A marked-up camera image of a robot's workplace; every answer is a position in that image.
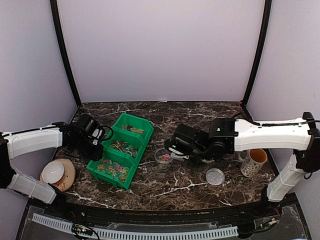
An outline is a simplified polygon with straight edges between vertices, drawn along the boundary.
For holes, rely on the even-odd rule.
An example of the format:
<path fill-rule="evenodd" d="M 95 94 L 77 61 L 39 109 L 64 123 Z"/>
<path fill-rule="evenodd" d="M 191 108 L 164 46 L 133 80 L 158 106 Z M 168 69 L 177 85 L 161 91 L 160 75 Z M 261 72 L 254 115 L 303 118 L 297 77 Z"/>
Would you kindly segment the clear plastic container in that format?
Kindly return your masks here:
<path fill-rule="evenodd" d="M 154 158 L 160 164 L 168 164 L 173 161 L 171 153 L 165 148 L 158 148 L 154 153 Z"/>

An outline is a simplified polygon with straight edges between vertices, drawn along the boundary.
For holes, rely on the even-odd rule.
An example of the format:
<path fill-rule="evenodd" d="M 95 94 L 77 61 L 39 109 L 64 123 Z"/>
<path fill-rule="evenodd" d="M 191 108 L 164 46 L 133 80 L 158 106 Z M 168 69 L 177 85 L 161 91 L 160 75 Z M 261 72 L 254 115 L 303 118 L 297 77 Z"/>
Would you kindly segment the green three-compartment bin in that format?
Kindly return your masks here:
<path fill-rule="evenodd" d="M 112 126 L 106 141 L 102 142 L 102 156 L 91 160 L 86 169 L 96 180 L 115 188 L 129 189 L 142 156 L 154 132 L 145 118 L 122 113 Z"/>

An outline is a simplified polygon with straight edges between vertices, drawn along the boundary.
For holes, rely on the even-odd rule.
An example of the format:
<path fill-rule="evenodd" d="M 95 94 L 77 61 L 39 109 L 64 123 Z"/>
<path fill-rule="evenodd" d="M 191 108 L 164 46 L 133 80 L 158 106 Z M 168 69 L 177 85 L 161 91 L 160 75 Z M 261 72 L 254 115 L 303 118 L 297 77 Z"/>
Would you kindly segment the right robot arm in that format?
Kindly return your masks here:
<path fill-rule="evenodd" d="M 275 203 L 306 175 L 320 169 L 320 130 L 318 120 L 310 112 L 302 117 L 281 121 L 216 118 L 207 132 L 179 124 L 165 141 L 168 151 L 201 165 L 204 160 L 219 162 L 225 154 L 255 149 L 291 149 L 284 169 L 263 192 L 263 200 L 255 205 L 255 213 L 266 217 Z"/>

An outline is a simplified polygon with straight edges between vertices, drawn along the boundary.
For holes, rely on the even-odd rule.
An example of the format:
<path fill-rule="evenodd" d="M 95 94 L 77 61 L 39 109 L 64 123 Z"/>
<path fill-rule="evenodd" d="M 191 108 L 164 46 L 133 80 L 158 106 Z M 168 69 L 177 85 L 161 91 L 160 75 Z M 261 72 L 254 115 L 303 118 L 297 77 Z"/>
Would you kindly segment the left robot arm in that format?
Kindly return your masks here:
<path fill-rule="evenodd" d="M 12 160 L 37 152 L 52 152 L 60 147 L 76 151 L 82 158 L 97 161 L 102 158 L 105 127 L 91 115 L 78 120 L 54 122 L 42 127 L 0 134 L 0 187 L 51 205 L 60 218 L 67 218 L 70 206 L 50 183 L 44 183 L 12 166 Z"/>

